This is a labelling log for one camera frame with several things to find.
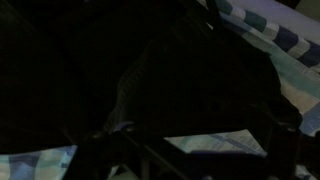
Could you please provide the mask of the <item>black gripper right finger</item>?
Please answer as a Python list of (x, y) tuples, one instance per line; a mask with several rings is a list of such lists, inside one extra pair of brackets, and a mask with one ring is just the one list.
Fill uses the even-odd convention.
[(290, 126), (272, 128), (267, 150), (268, 174), (278, 180), (295, 178), (301, 132)]

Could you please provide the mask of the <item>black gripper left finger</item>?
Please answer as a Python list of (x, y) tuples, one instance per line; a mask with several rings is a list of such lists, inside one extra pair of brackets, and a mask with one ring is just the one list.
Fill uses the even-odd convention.
[(63, 180), (107, 180), (111, 167), (107, 158), (117, 136), (104, 131), (90, 132), (78, 145)]

